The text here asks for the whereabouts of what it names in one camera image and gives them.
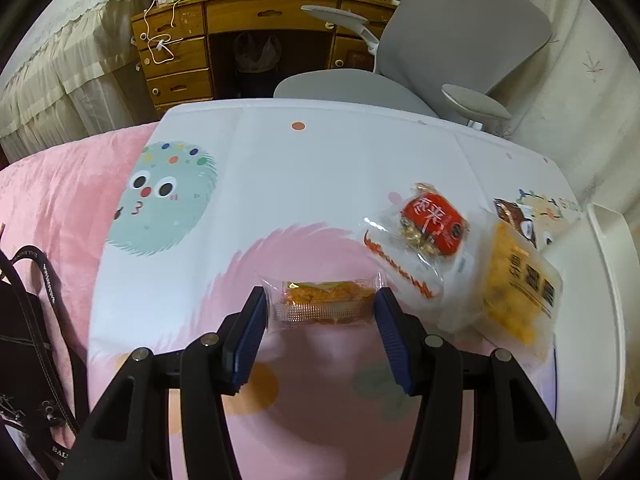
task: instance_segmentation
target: orange snack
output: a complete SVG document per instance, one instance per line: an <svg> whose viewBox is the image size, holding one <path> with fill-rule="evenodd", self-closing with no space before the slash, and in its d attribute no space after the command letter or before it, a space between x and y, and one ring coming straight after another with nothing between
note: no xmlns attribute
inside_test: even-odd
<svg viewBox="0 0 640 480"><path fill-rule="evenodd" d="M284 285L283 301L275 306L282 322L346 324L373 316L376 289L364 280Z"/></svg>

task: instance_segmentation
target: chair backrest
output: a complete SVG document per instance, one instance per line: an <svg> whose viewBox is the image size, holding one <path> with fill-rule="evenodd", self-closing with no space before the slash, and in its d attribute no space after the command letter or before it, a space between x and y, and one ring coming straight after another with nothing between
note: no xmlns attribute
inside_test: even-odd
<svg viewBox="0 0 640 480"><path fill-rule="evenodd" d="M462 123L443 84L486 94L550 37L549 20L529 0L402 0L376 60L383 76Z"/></svg>

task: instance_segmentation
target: yellow snack bag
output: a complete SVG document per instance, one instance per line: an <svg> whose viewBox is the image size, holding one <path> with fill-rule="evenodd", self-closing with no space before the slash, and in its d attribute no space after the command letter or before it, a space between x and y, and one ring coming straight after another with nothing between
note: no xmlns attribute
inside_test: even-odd
<svg viewBox="0 0 640 480"><path fill-rule="evenodd" d="M496 220L480 281L476 328L522 361L544 362L553 344L562 279L511 225Z"/></svg>

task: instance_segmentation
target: bag strap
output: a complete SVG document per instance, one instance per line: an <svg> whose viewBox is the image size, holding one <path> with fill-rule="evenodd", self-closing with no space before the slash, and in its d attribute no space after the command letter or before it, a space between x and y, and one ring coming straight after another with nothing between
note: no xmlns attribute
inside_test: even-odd
<svg viewBox="0 0 640 480"><path fill-rule="evenodd" d="M73 345L69 341L68 331L64 330L64 328L69 326L70 323L66 319L63 319L63 317L66 316L62 311L62 302L60 301L58 290L56 290L57 277L55 276L47 255L43 253L39 248L32 245L26 245L23 248L18 249L17 253L15 253L15 256L12 258L12 265L15 265L16 262L24 259L31 260L38 266L38 269L42 274L45 291L47 293L47 297L49 298L49 303L51 304L53 313L58 320L60 333L62 334L62 339L65 342L66 349L69 352L69 359L71 361L71 374L73 375L74 379L74 406L76 408L76 420L78 421L80 427L82 427L86 418L89 416L86 365L84 364L80 356L76 353Z"/></svg>
<svg viewBox="0 0 640 480"><path fill-rule="evenodd" d="M51 301L52 306L54 306L54 312L56 313L56 318L58 318L58 322L60 322L60 318L57 313L58 303L55 301L55 295L53 294L53 288L50 284L49 271L50 268L49 261L46 259L46 256L37 248L33 246L25 246L21 248L16 255L14 256L14 260L18 261L23 258L29 258L35 261L38 264L41 272L43 273L45 288L47 289L47 295L49 296L49 301ZM8 278L9 283L12 286L12 291L15 294L15 297L20 305L20 309L22 310L22 314L24 315L24 319L27 324L27 328L29 330L29 334L31 335L31 340L33 341L33 345L36 350L36 355L38 357L38 361L40 363L40 367L46 377L47 383L49 384L49 388L51 393L53 394L54 400L60 409L60 413L62 417L65 419L65 422L68 424L74 435L78 435L80 431L80 425L76 420L74 414L71 412L68 403L66 402L66 397L64 390L62 389L62 385L60 384L60 380L58 379L58 374L56 373L56 368L49 358L49 354L47 353L46 346L44 344L42 334L40 333L40 327L38 326L36 315L33 311L33 307L31 306L31 301L29 301L29 297L27 295L27 291L24 288L22 281L20 280L20 276L16 272L14 268L14 264L12 261L5 256L5 254L0 250L0 270L4 273L4 275Z"/></svg>

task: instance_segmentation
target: gray office chair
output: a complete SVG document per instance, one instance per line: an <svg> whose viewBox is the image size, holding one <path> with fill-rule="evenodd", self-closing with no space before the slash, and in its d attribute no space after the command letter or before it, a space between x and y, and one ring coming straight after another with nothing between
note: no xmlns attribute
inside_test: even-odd
<svg viewBox="0 0 640 480"><path fill-rule="evenodd" d="M510 118L486 94L551 37L549 20L528 0L402 0L379 41L362 16L302 9L356 32L376 57L374 72L302 73L282 81L274 97L377 105L478 129Z"/></svg>

